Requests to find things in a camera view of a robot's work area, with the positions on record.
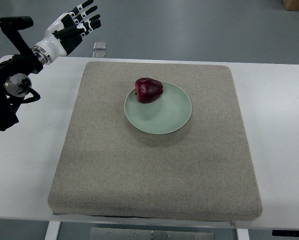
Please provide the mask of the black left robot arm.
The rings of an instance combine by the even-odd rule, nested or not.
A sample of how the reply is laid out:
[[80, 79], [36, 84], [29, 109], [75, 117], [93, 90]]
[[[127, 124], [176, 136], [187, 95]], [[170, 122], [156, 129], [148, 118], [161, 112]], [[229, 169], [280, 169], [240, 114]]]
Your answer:
[[16, 112], [20, 105], [36, 102], [41, 98], [32, 88], [29, 75], [38, 74], [43, 65], [50, 63], [52, 59], [41, 47], [30, 48], [20, 35], [20, 30], [33, 25], [29, 16], [0, 18], [1, 31], [19, 52], [0, 63], [0, 131], [19, 122]]

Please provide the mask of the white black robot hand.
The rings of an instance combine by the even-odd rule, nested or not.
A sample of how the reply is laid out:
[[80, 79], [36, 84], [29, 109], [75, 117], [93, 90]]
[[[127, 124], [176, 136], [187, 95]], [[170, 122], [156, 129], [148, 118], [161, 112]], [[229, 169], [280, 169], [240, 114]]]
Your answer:
[[58, 57], [72, 53], [84, 37], [101, 27], [99, 14], [89, 17], [98, 9], [96, 5], [91, 6], [92, 4], [92, 0], [86, 0], [60, 15], [46, 29], [43, 39], [35, 44], [33, 53], [45, 59], [47, 65]]

